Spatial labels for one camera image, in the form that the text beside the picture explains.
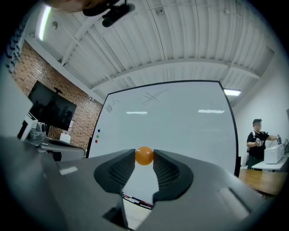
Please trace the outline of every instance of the ceiling light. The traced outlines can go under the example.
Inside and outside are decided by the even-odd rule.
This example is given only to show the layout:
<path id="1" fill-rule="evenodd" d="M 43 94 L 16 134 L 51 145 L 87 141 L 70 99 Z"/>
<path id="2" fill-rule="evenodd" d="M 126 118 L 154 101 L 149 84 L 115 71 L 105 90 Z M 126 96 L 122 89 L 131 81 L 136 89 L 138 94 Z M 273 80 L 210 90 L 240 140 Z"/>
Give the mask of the ceiling light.
<path id="1" fill-rule="evenodd" d="M 127 114 L 147 114 L 147 111 L 127 111 Z"/>
<path id="2" fill-rule="evenodd" d="M 44 30 L 45 30 L 45 25 L 46 25 L 50 10 L 51 10 L 51 7 L 50 6 L 46 6 L 46 8 L 44 10 L 44 13 L 43 13 L 43 16 L 42 16 L 40 30 L 39 30 L 39 38 L 40 38 L 41 41 L 43 40 L 43 34 L 44 34 Z"/>
<path id="3" fill-rule="evenodd" d="M 224 89 L 224 91 L 227 96 L 238 96 L 241 94 L 241 91 L 239 90 Z"/>
<path id="4" fill-rule="evenodd" d="M 199 113 L 217 113 L 217 114 L 221 114 L 221 113 L 224 113 L 225 111 L 221 111 L 221 110 L 202 110 L 202 109 L 200 109 L 198 112 Z"/>

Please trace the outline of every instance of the person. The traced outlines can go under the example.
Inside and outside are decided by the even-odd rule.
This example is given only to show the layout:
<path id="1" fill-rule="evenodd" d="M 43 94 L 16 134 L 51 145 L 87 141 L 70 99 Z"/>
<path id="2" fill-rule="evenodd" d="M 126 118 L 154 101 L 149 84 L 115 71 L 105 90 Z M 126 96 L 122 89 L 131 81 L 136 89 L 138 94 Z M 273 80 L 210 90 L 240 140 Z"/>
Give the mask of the person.
<path id="1" fill-rule="evenodd" d="M 61 9 L 67 12 L 77 12 L 84 9 L 92 9 L 95 7 L 102 8 L 103 4 L 110 4 L 113 0 L 43 0 L 45 4 L 55 9 Z"/>
<path id="2" fill-rule="evenodd" d="M 249 160 L 247 169 L 264 160 L 264 150 L 266 149 L 266 140 L 276 140 L 277 137 L 261 132 L 261 119 L 254 119 L 253 128 L 255 134 L 251 132 L 247 138 L 247 147 L 249 147 Z"/>

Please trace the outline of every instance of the black t-shirt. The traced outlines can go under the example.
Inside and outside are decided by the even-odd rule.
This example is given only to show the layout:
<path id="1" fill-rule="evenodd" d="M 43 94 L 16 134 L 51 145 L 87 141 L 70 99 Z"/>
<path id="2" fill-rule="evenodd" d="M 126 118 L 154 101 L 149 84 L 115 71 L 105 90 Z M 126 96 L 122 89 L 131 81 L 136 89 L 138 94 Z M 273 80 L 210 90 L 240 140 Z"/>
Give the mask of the black t-shirt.
<path id="1" fill-rule="evenodd" d="M 257 159 L 264 159 L 264 150 L 266 149 L 265 141 L 267 140 L 268 137 L 269 135 L 265 132 L 260 132 L 260 134 L 255 132 L 255 136 L 253 136 L 253 132 L 251 132 L 247 138 L 247 143 L 255 142 L 257 138 L 260 139 L 261 142 L 264 141 L 264 143 L 260 147 L 250 148 L 249 155 L 254 156 Z"/>

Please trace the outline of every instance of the cap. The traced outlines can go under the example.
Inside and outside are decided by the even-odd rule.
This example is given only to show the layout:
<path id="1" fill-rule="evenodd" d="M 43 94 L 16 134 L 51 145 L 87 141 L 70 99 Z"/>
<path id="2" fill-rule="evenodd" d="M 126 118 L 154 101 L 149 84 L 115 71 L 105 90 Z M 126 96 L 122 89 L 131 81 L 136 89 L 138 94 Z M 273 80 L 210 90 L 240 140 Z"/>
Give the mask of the cap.
<path id="1" fill-rule="evenodd" d="M 254 120 L 253 120 L 253 124 L 254 124 L 254 123 L 261 122 L 261 121 L 262 121 L 261 119 L 254 119 Z"/>

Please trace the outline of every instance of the monitor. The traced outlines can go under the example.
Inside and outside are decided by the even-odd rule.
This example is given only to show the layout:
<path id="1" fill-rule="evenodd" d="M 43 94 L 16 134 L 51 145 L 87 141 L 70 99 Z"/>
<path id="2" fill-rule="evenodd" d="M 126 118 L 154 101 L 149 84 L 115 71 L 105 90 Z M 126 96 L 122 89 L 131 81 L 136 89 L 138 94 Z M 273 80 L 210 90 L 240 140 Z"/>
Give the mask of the monitor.
<path id="1" fill-rule="evenodd" d="M 28 98 L 33 103 L 30 113 L 40 122 L 68 130 L 76 105 L 37 81 Z"/>

